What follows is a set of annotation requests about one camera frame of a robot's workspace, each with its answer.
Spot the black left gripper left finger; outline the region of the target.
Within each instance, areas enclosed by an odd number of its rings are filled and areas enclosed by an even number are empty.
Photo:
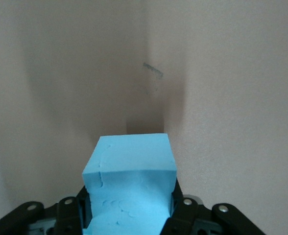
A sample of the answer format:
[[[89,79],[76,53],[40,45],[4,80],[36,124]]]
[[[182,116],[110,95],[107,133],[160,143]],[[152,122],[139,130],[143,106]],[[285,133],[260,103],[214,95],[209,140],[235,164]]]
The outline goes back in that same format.
[[[0,235],[82,235],[92,220],[90,205],[84,187],[48,208],[29,201],[0,219]]]

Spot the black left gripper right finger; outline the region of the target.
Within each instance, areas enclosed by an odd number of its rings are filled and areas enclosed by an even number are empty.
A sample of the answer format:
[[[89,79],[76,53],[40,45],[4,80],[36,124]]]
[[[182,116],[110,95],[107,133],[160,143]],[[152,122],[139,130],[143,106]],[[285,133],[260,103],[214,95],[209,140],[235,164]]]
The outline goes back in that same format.
[[[238,208],[218,203],[208,209],[199,197],[184,195],[180,185],[172,192],[173,211],[166,220],[162,235],[263,235]]]

